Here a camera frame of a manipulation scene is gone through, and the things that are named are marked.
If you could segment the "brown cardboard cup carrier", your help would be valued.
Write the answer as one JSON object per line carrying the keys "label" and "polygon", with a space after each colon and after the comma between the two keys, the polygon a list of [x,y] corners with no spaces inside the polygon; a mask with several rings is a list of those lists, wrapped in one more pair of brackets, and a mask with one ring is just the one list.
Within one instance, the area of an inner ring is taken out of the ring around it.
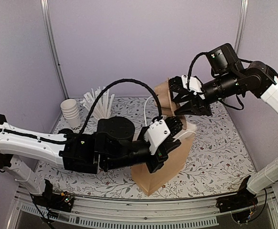
{"label": "brown cardboard cup carrier", "polygon": [[155,86],[154,92],[159,99],[162,114],[166,116],[175,116],[175,110],[177,109],[177,105],[175,102],[172,101],[171,98],[169,78],[167,78],[166,81]]}

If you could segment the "black cup lid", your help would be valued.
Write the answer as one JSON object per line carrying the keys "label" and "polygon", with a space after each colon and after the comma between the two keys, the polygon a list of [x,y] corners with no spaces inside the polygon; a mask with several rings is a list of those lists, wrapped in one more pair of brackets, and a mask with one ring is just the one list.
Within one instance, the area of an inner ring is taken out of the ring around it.
{"label": "black cup lid", "polygon": [[69,133],[73,133],[72,129],[64,128],[58,131],[58,134],[69,134]]}

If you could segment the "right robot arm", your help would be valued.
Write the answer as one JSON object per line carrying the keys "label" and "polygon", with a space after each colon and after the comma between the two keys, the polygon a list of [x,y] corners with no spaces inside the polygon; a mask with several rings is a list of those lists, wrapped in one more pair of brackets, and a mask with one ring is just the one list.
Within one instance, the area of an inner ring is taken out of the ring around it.
{"label": "right robot arm", "polygon": [[[211,67],[212,80],[203,83],[193,75],[195,62],[205,56]],[[231,96],[246,93],[260,100],[278,115],[278,73],[261,61],[239,58],[230,43],[224,43],[208,52],[198,53],[190,63],[187,74],[169,79],[173,102],[180,104],[176,115],[211,116],[210,105],[224,102]]]}

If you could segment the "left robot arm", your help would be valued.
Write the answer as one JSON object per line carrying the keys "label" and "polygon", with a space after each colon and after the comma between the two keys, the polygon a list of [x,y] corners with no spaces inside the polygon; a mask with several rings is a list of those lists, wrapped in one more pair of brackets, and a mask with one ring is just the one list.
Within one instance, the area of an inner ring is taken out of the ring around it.
{"label": "left robot arm", "polygon": [[21,160],[21,156],[52,163],[80,173],[96,174],[122,167],[146,164],[149,172],[160,169],[171,151],[180,146],[175,136],[182,130],[178,117],[163,118],[158,113],[149,126],[134,137],[135,126],[127,118],[100,119],[92,134],[81,129],[65,129],[44,134],[10,125],[0,114],[0,170],[5,170],[47,207],[57,203],[50,181],[40,179]]}

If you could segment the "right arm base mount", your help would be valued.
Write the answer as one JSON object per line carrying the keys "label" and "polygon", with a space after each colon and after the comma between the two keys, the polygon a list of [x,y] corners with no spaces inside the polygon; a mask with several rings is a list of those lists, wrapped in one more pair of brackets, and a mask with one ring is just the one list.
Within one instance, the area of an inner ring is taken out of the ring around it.
{"label": "right arm base mount", "polygon": [[247,223],[251,219],[257,203],[256,194],[249,192],[246,187],[240,187],[234,195],[216,199],[216,207],[219,208],[221,213],[247,208],[247,210],[232,214],[233,220],[239,224]]}

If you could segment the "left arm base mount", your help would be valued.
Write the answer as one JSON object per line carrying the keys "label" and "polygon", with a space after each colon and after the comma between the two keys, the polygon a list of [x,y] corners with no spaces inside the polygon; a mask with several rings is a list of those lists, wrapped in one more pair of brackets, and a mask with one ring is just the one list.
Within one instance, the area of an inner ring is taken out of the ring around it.
{"label": "left arm base mount", "polygon": [[47,179],[44,180],[44,183],[45,187],[41,195],[30,194],[33,204],[46,207],[48,219],[58,217],[58,214],[54,213],[52,209],[70,213],[74,205],[74,195],[67,191],[54,193],[52,183]]}

